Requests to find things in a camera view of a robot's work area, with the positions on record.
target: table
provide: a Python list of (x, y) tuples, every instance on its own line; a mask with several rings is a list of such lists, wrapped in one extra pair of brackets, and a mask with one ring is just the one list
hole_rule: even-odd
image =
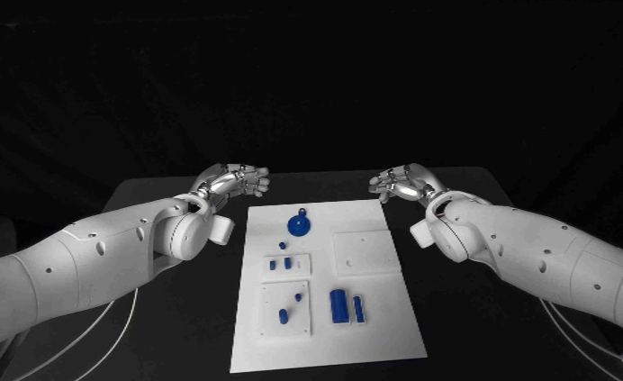
[[(431, 168), (448, 187), (510, 205), (483, 168)], [(240, 259), (248, 207), (370, 199), (367, 181), (380, 170), (275, 174), (262, 198), (237, 196), (220, 215), (236, 226), (229, 243), (207, 242), (198, 256), (164, 271), (138, 289), (134, 319), (109, 357), (85, 378), (95, 380), (406, 379), (605, 380), (610, 377), (565, 341), (536, 297), (504, 284), (480, 263), (448, 260), (436, 247), (421, 249), (409, 226), (422, 218), (419, 203), (398, 198), (382, 207), (402, 265), (408, 294), (428, 358), (310, 367), (248, 374), (227, 373), (236, 320)], [(194, 177), (125, 180), (105, 211), (188, 190)], [(125, 295), (90, 333), (28, 380), (72, 380), (98, 362), (124, 327), (132, 302)], [(66, 346), (105, 306), (36, 325), (21, 344), (5, 380), (36, 367)], [(579, 330), (611, 348), (591, 318), (560, 308)], [(618, 376), (610, 358), (599, 363)]]

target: white cable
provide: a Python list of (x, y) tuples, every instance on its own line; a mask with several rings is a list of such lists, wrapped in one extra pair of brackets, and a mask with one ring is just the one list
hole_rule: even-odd
[(86, 335), (87, 332), (93, 330), (93, 327), (98, 325), (98, 322), (103, 315), (106, 314), (106, 311), (109, 310), (112, 306), (113, 300), (108, 303), (106, 309), (95, 319), (93, 323), (90, 324), (90, 327), (83, 331), (83, 333), (77, 336), (77, 338), (73, 340), (73, 342), (57, 352), (56, 356), (51, 357), (47, 361), (44, 361), (31, 371), (25, 372), (20, 377), (17, 377), (12, 381), (21, 381), (23, 378), (30, 376), (34, 372), (38, 372), (63, 354), (69, 351), (72, 346), (80, 341), (82, 337)]
[(547, 306), (545, 305), (545, 302), (542, 301), (542, 298), (539, 298), (542, 307), (545, 308), (545, 311), (547, 311), (547, 315), (550, 317), (550, 320), (553, 321), (555, 326), (558, 327), (558, 330), (560, 331), (560, 333), (563, 334), (563, 336), (566, 337), (568, 342), (571, 343), (571, 345), (575, 347), (575, 349), (579, 351), (581, 355), (589, 360), (589, 362), (592, 363), (592, 365), (615, 380), (615, 381), (623, 381), (623, 379), (617, 378), (604, 368), (602, 366), (591, 359), (591, 357), (588, 357), (588, 354), (579, 349), (579, 346), (575, 344), (575, 342), (571, 340), (571, 338), (568, 337), (565, 331), (562, 330), (560, 324), (558, 324), (558, 321), (555, 321), (553, 319), (553, 315), (549, 312)]
[(573, 327), (573, 325), (571, 324), (571, 322), (565, 319), (563, 315), (560, 314), (560, 312), (558, 311), (558, 309), (555, 308), (552, 302), (549, 303), (549, 307), (552, 308), (552, 310), (558, 313), (558, 316), (562, 318), (562, 321), (566, 323), (568, 327), (571, 328), (571, 330), (576, 333), (576, 335), (579, 336), (579, 338), (588, 342), (588, 344), (598, 348), (605, 354), (608, 354), (610, 356), (612, 356), (617, 360), (623, 360), (623, 356), (618, 356), (610, 349), (605, 349), (598, 343), (592, 342), (592, 340), (589, 340), (584, 334), (581, 334), (581, 332), (578, 331), (578, 329)]
[(136, 305), (136, 294), (138, 294), (138, 288), (134, 290), (132, 308), (129, 309), (129, 315), (126, 316), (126, 322), (125, 322), (125, 326), (122, 327), (119, 337), (116, 338), (116, 341), (112, 343), (112, 346), (109, 347), (106, 354), (99, 359), (99, 362), (83, 372), (80, 377), (74, 378), (74, 381), (80, 381), (80, 379), (95, 370), (95, 368), (99, 366), (99, 363), (105, 360), (106, 356), (112, 353), (113, 347), (119, 343), (121, 337), (124, 336), (124, 333), (125, 333), (126, 326), (129, 325), (129, 321), (132, 320), (134, 306)]

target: small blue block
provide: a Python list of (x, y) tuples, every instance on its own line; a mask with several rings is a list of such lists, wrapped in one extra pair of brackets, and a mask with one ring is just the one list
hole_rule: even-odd
[(359, 296), (353, 297), (353, 302), (354, 302), (356, 322), (364, 322), (366, 320), (363, 319), (363, 307), (360, 305), (360, 297)]
[(278, 322), (281, 323), (281, 324), (286, 324), (288, 323), (288, 311), (285, 310), (285, 309), (281, 309), (279, 311), (278, 311)]
[(328, 293), (330, 298), (330, 315), (333, 323), (348, 322), (347, 307), (346, 307), (346, 291), (333, 289)]

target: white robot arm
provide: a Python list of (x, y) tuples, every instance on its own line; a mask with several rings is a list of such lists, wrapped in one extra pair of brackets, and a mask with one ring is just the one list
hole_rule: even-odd
[(445, 188), (419, 165), (390, 168), (369, 181), (380, 202), (419, 201), (425, 218), (410, 234), (454, 261), (484, 263), (529, 294), (623, 326), (623, 250), (540, 214), (491, 205)]
[(214, 213), (232, 196), (262, 195), (266, 174), (216, 164), (187, 194), (86, 217), (0, 258), (0, 341), (118, 299), (193, 259), (207, 240), (227, 244), (233, 222)]

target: dark backdrop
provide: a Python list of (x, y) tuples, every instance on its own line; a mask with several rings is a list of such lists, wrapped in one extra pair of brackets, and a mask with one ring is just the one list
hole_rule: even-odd
[(483, 166), (519, 207), (623, 245), (620, 0), (2, 0), (0, 14), (18, 248), (126, 178), (214, 162)]

